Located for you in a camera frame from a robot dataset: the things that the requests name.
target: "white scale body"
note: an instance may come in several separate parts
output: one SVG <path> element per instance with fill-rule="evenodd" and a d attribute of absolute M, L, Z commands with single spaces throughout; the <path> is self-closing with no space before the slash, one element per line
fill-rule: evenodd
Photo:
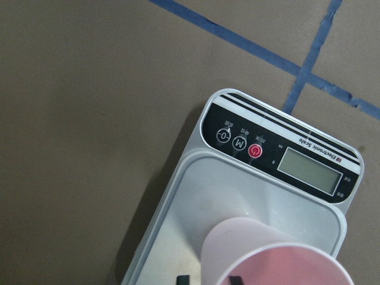
<path fill-rule="evenodd" d="M 336 257 L 364 172 L 349 145 L 235 89 L 205 105 L 123 285 L 201 284 L 210 230 L 249 217 Z"/>

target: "brown cardboard floor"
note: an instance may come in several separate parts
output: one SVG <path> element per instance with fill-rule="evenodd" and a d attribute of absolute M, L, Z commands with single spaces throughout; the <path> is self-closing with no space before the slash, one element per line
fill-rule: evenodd
<path fill-rule="evenodd" d="M 298 66 L 330 3 L 178 2 Z M 379 13 L 343 1 L 313 69 L 375 106 Z M 1 284 L 117 284 L 207 98 L 281 109 L 295 81 L 145 0 L 2 3 L 0 19 Z M 308 84 L 292 115 L 361 151 L 338 260 L 378 283 L 380 121 Z"/>

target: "blue painter's tape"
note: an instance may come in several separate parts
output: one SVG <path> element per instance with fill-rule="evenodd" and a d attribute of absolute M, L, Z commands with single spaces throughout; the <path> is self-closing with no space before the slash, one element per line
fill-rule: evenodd
<path fill-rule="evenodd" d="M 292 90 L 290 91 L 288 98 L 283 107 L 283 111 L 291 114 L 294 107 L 297 104 L 298 98 L 302 89 L 305 87 L 308 77 L 311 74 L 311 71 L 315 65 L 316 59 L 319 56 L 322 45 L 325 43 L 327 35 L 330 31 L 330 28 L 333 24 L 333 18 L 339 9 L 342 0 L 332 0 L 328 9 L 327 14 L 321 22 L 321 25 L 318 29 L 318 32 L 314 38 L 314 41 L 311 45 L 310 51 L 303 62 L 303 65 L 300 69 L 299 74 L 297 74 L 296 82 L 293 85 Z"/>
<path fill-rule="evenodd" d="M 178 4 L 173 0 L 149 1 L 191 22 L 192 24 L 195 24 L 196 26 L 210 32 L 211 34 L 245 50 L 246 52 L 249 52 L 258 58 L 265 60 L 266 62 L 282 69 L 283 71 L 286 71 L 294 76 L 296 76 L 300 71 L 300 67 L 291 61 L 288 61 L 287 59 L 276 55 L 270 50 L 265 49 L 250 40 L 247 40 L 246 38 L 234 33 L 233 31 L 206 19 L 202 15 L 199 15 L 193 10 L 190 10 L 189 8 Z"/>
<path fill-rule="evenodd" d="M 308 83 L 318 89 L 321 89 L 335 98 L 355 107 L 362 112 L 380 120 L 380 108 L 368 103 L 359 98 L 354 98 L 352 94 L 339 86 L 334 85 L 321 77 L 311 74 L 308 78 Z"/>

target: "plastic cup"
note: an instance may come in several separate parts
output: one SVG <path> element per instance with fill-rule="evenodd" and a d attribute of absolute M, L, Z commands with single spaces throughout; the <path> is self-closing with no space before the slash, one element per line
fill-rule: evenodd
<path fill-rule="evenodd" d="M 202 285 L 353 285 L 331 256 L 251 218 L 231 218 L 207 235 Z"/>

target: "power button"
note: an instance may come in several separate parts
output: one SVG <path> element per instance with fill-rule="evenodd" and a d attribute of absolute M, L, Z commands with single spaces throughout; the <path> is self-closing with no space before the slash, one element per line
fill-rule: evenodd
<path fill-rule="evenodd" d="M 253 159 L 257 159 L 262 155 L 262 147 L 259 144 L 251 144 L 248 147 L 248 154 Z"/>

